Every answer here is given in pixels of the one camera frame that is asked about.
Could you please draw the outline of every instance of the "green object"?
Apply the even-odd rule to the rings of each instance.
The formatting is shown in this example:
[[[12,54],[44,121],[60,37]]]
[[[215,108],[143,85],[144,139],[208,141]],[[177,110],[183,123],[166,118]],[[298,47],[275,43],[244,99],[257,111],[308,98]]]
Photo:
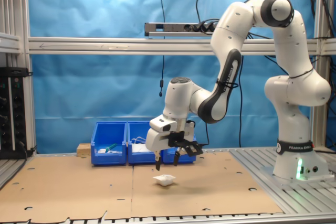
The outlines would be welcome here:
[[[107,148],[106,148],[106,153],[107,153],[109,150],[111,150],[111,149],[113,149],[114,147],[116,147],[116,146],[117,146],[117,144],[112,144],[111,146],[107,147]]]
[[[299,162],[298,162],[298,169],[297,169],[297,172],[296,172],[296,179],[300,179],[300,177],[301,177],[301,168],[302,168],[302,158],[300,158]]]

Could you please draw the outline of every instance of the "metal grating platform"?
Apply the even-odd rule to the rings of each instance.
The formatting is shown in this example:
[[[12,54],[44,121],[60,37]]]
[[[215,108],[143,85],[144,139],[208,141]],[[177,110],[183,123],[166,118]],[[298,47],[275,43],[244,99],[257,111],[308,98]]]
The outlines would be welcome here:
[[[282,214],[219,215],[150,217],[118,220],[66,220],[64,224],[110,224],[110,223],[336,223],[336,182],[310,183],[284,190],[275,186],[260,169],[274,166],[276,151],[272,147],[212,149],[206,152],[229,151],[252,175],[258,184],[284,211]],[[47,154],[38,156],[68,156],[70,154]],[[320,154],[329,163],[336,162],[336,155]],[[0,183],[14,173],[22,161],[0,161]]]

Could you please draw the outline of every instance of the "aluminum frame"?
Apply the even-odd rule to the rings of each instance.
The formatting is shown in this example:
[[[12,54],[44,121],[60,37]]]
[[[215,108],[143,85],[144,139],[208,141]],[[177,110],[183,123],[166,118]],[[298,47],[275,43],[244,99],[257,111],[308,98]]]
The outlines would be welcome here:
[[[28,68],[28,71],[32,70],[28,53],[29,34],[28,0],[0,0],[1,67],[22,67]],[[32,77],[23,79],[27,149],[36,145],[32,80]]]
[[[334,0],[329,0],[330,11],[333,10]],[[211,56],[209,39],[106,39],[106,38],[40,38],[30,37],[29,8],[27,0],[0,0],[0,66],[26,67],[32,70],[30,54],[62,54],[62,55],[201,55]],[[326,19],[321,0],[317,0],[315,20],[316,37],[325,36],[327,31]],[[336,39],[308,40],[308,50],[311,55],[328,56],[336,53]],[[275,55],[273,40],[247,40],[243,45],[244,55]],[[316,70],[323,77],[329,77],[329,57],[321,57],[316,62]],[[35,146],[35,120],[33,104],[32,78],[24,81],[25,113],[27,127],[27,144]],[[326,109],[312,108],[311,110],[311,136],[316,146],[325,145]],[[197,216],[197,217],[163,217],[158,218],[132,218],[130,220],[87,220],[89,224],[102,222],[139,222],[139,223],[332,223],[336,220],[335,212],[320,212],[330,208],[324,206],[323,200],[336,210],[336,191],[324,192],[329,198],[321,196],[312,189],[297,189],[282,191],[269,183],[261,175],[262,166],[274,162],[274,154],[264,148],[258,155],[257,148],[228,149],[249,170],[254,179],[265,189],[281,206],[285,214],[280,215],[248,215],[248,216]],[[335,157],[323,155],[329,161]],[[20,161],[10,161],[8,169],[3,169],[0,163],[0,182],[8,178],[19,167]],[[315,199],[317,205],[311,206],[309,199]],[[84,224],[84,221],[67,220],[65,224]]]
[[[333,16],[334,11],[334,0],[328,0],[328,7],[330,15]],[[316,14],[315,14],[315,26],[314,26],[314,37],[328,37],[329,28],[328,28],[328,17],[323,8],[322,0],[316,0]],[[317,73],[320,74],[326,80],[329,80],[330,76],[330,52],[326,51],[331,44],[333,44],[334,39],[328,40],[318,40],[318,52],[317,54],[319,60],[315,62],[314,67]],[[325,139],[327,134],[327,114],[328,107],[327,105],[312,107],[310,109],[310,134],[311,140],[315,146],[325,146]]]

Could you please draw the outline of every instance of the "white object in bin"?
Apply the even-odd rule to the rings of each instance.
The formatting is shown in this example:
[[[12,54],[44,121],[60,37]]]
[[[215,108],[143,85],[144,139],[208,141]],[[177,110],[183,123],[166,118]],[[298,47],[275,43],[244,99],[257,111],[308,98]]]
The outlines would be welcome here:
[[[156,176],[153,178],[155,178],[156,183],[160,184],[161,186],[171,185],[174,182],[173,180],[176,179],[174,176],[168,175],[168,174],[163,174],[163,175]]]
[[[150,152],[150,150],[146,148],[144,143],[132,144],[132,152]]]
[[[111,151],[111,150],[109,150],[108,152],[106,152],[106,149],[100,149],[100,150],[98,150],[98,153],[102,154],[102,153],[121,153],[121,152]]]

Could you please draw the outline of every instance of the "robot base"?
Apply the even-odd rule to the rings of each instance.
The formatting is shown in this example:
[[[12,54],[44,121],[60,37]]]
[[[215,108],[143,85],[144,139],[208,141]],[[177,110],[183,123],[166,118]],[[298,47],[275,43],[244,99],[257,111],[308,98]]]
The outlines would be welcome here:
[[[315,151],[306,153],[285,152],[278,155],[275,167],[263,167],[261,172],[273,184],[280,188],[300,185],[302,183],[334,181],[327,162]]]

